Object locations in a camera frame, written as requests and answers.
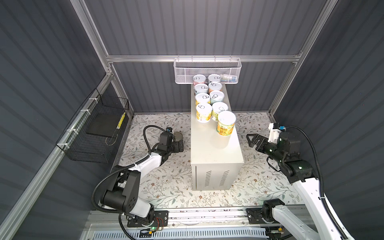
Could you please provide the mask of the dark bare-lid tin can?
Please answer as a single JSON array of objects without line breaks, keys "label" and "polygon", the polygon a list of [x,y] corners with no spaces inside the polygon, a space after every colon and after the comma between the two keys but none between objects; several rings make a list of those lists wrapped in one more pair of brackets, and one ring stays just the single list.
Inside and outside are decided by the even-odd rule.
[{"label": "dark bare-lid tin can", "polygon": [[181,132],[174,133],[174,141],[175,142],[183,142],[183,134]]}]

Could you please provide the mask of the yellow labelled can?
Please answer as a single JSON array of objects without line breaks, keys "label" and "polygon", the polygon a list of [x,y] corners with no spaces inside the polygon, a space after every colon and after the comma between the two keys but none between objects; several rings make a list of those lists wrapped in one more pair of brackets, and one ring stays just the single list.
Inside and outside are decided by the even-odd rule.
[{"label": "yellow labelled can", "polygon": [[199,103],[196,106],[196,118],[199,123],[208,123],[211,120],[213,108],[208,103]]}]

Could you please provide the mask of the green labelled can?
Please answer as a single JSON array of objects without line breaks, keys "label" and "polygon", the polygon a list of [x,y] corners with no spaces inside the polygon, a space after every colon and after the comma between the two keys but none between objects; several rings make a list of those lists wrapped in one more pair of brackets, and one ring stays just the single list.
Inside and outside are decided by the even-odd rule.
[{"label": "green labelled can", "polygon": [[227,111],[229,109],[228,105],[223,102],[215,102],[212,104],[212,120],[217,122],[219,113]]}]

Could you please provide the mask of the small can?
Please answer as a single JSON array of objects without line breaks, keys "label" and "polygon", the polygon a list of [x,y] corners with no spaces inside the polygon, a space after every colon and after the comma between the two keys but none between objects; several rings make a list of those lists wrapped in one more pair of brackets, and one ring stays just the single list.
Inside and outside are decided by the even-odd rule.
[{"label": "small can", "polygon": [[196,100],[196,106],[198,104],[202,104],[202,103],[207,103],[207,104],[210,104],[211,103],[211,97],[209,94],[206,94],[206,93],[199,93],[195,96],[195,100]]}]

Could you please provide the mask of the light blue labelled can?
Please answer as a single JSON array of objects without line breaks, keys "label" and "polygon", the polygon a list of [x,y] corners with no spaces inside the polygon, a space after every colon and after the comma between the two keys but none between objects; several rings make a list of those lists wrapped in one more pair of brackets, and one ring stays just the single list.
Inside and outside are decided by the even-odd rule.
[{"label": "light blue labelled can", "polygon": [[195,95],[201,94],[201,93],[207,94],[209,92],[209,87],[206,84],[197,84],[194,86],[194,90],[195,90]]}]

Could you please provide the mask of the white lidded can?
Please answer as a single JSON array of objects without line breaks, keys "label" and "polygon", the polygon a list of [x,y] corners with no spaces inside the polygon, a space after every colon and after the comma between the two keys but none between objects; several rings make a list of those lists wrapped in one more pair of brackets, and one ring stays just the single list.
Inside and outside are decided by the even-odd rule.
[{"label": "white lidded can", "polygon": [[212,91],[210,92],[210,104],[213,105],[217,102],[223,102],[225,94],[222,91]]}]

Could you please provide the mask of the pink labelled can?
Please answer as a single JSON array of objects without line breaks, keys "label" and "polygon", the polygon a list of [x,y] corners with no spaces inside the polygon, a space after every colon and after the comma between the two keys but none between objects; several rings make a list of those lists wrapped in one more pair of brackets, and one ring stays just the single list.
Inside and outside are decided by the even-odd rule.
[{"label": "pink labelled can", "polygon": [[204,75],[195,75],[193,76],[193,85],[196,86],[198,84],[205,84],[206,80],[206,76]]}]

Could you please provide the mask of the orange labelled can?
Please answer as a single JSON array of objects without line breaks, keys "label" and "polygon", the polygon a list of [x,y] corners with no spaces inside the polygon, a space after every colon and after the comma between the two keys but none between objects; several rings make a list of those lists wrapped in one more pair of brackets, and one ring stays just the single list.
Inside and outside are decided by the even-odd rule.
[{"label": "orange labelled can", "polygon": [[223,85],[220,82],[211,82],[208,85],[209,87],[209,93],[213,91],[221,91],[223,88]]}]

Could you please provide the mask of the teal labelled can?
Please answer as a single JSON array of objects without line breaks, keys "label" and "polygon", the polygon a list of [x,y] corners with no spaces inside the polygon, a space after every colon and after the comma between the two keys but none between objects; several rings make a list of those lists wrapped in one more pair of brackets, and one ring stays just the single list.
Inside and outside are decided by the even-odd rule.
[{"label": "teal labelled can", "polygon": [[221,82],[221,76],[217,74],[211,74],[208,76],[208,82],[209,83],[220,83]]}]

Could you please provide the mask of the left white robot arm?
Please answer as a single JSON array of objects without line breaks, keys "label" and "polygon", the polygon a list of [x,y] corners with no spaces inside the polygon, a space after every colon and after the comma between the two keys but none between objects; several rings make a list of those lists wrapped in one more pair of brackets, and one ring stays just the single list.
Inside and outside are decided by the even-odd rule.
[{"label": "left white robot arm", "polygon": [[[153,147],[147,138],[149,128],[161,131],[159,142]],[[171,127],[163,129],[155,125],[144,127],[143,137],[148,154],[129,166],[115,166],[112,172],[95,186],[91,203],[100,212],[125,215],[147,226],[155,219],[155,207],[139,198],[141,180],[152,170],[162,166],[171,154],[182,153],[184,139],[182,133],[175,133]]]}]

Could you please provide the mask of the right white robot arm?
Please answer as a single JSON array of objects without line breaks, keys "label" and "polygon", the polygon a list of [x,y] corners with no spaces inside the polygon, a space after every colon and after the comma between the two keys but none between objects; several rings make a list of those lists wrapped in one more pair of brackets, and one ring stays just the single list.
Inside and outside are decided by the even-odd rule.
[{"label": "right white robot arm", "polygon": [[276,172],[286,176],[289,183],[296,189],[315,224],[313,230],[280,199],[266,200],[263,203],[261,216],[267,223],[278,222],[297,240],[352,240],[342,221],[336,214],[324,192],[324,180],[320,170],[317,152],[312,141],[308,141],[315,160],[315,167],[302,159],[300,138],[291,130],[299,131],[305,138],[308,136],[298,127],[284,127],[270,124],[269,137],[259,134],[246,136],[249,147],[267,155],[267,160],[277,163]]}]

